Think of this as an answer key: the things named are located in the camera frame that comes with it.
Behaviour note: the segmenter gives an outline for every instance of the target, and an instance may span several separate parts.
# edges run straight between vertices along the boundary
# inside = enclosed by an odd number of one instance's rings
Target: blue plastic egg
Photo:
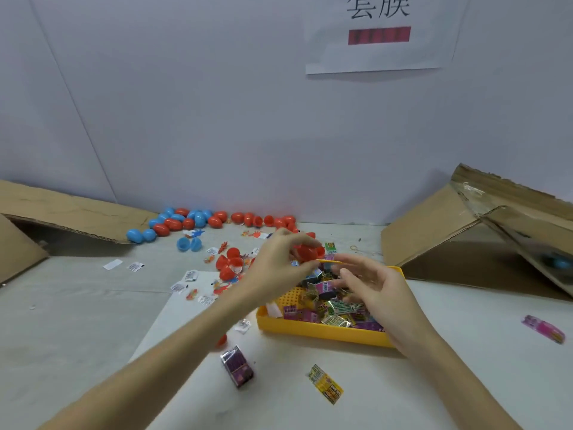
[[[143,239],[145,241],[154,241],[155,238],[157,238],[157,234],[153,229],[143,231]]]
[[[188,239],[187,237],[182,237],[180,239],[177,240],[177,248],[181,251],[181,252],[186,252],[189,250],[189,248],[191,247],[191,240]]]
[[[199,252],[201,250],[201,247],[203,247],[203,243],[201,243],[201,240],[197,237],[195,238],[191,238],[191,251],[192,252]]]
[[[199,211],[195,214],[195,227],[196,228],[204,228],[207,225],[207,218],[205,215]]]
[[[143,235],[141,234],[139,229],[130,229],[125,234],[125,237],[127,237],[127,239],[129,241],[131,241],[132,243],[138,243],[139,244],[139,243],[143,242]]]

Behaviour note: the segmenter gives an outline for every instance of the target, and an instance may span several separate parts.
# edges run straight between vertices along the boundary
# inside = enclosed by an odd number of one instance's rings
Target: cardboard
[[[0,180],[0,281],[48,256],[9,219],[128,244],[127,230],[143,231],[156,216],[151,211]]]
[[[382,231],[388,265],[409,279],[573,300],[573,205],[459,165],[450,182]]]

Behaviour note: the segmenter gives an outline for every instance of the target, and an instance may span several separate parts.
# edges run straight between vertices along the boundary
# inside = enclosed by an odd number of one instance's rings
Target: yellow plastic tray
[[[399,271],[404,276],[400,267],[390,268]],[[298,297],[303,291],[304,289],[296,287],[283,294],[276,300],[278,307],[283,308],[288,305],[296,305],[297,308],[301,308],[298,303]],[[265,306],[261,306],[257,310],[257,324],[260,330],[276,334],[300,335],[303,337],[323,338],[325,340],[368,344],[370,346],[393,347],[385,332],[272,318],[269,317]]]

